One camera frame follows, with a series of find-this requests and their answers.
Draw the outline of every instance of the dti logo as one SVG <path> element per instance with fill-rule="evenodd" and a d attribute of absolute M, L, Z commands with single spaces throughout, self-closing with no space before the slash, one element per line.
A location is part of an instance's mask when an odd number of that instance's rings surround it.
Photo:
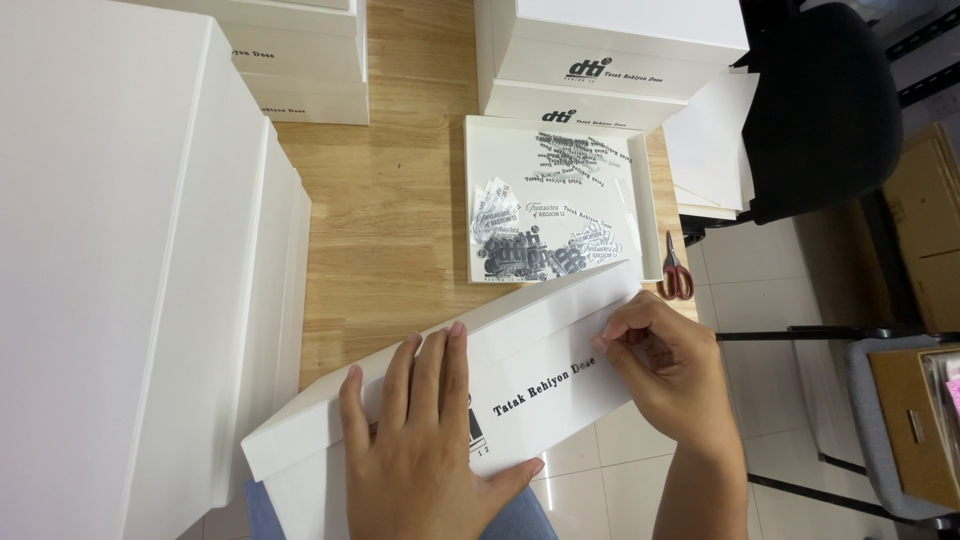
<path fill-rule="evenodd" d="M 604 67 L 610 65 L 612 61 L 612 58 L 606 57 L 601 61 L 584 60 L 574 63 L 570 66 L 570 71 L 567 72 L 566 77 L 567 79 L 596 79 L 603 73 Z"/>
<path fill-rule="evenodd" d="M 547 114 L 545 114 L 543 116 L 543 121 L 544 122 L 560 122 L 561 124 L 565 124 L 569 122 L 570 117 L 576 113 L 577 111 L 575 109 L 568 110 L 567 112 L 563 112 L 561 110 L 554 110 L 553 112 L 548 112 Z"/>

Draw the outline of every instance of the hand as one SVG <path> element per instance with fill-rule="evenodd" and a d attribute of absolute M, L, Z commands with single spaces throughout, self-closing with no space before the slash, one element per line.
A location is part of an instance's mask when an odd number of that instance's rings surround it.
<path fill-rule="evenodd" d="M 604 353 L 654 428 L 703 455 L 739 449 L 713 331 L 647 290 L 607 323 L 590 343 Z M 649 366 L 629 346 L 638 346 Z"/>
<path fill-rule="evenodd" d="M 350 367 L 340 388 L 352 540 L 474 540 L 543 468 L 534 458 L 491 479 L 474 475 L 467 331 L 457 322 L 431 333 L 415 362 L 419 345 L 413 333 L 394 353 L 376 435 L 360 404 L 358 366 Z"/>

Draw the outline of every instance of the wooden table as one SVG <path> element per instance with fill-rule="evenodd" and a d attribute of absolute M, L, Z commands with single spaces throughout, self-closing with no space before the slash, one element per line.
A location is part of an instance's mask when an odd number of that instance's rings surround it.
<path fill-rule="evenodd" d="M 300 389 L 519 286 L 467 284 L 472 0 L 370 0 L 367 14 L 371 125 L 276 123 L 313 201 Z M 662 130 L 647 147 L 661 248 L 669 229 L 685 265 Z M 692 300 L 673 305 L 696 319 Z"/>

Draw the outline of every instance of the blue jeans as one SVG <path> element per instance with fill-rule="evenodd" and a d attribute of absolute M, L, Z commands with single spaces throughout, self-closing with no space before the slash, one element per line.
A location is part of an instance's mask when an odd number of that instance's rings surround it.
<path fill-rule="evenodd" d="M 243 491 L 251 540 L 286 540 L 263 482 L 247 480 Z M 557 540 L 557 533 L 528 487 L 500 510 L 478 540 Z"/>

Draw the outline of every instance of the open box tray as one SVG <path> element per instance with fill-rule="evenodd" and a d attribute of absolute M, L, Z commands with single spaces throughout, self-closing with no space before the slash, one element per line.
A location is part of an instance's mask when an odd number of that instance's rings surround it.
<path fill-rule="evenodd" d="M 467 116 L 464 131 L 469 282 L 544 281 L 623 259 L 641 281 L 662 280 L 643 132 L 489 116 Z M 551 148 L 571 141 L 599 149 L 601 162 L 562 164 Z M 478 243 L 471 234 L 474 199 L 494 179 L 516 196 L 516 242 L 497 234 Z M 605 246 L 584 243 L 597 236 Z"/>

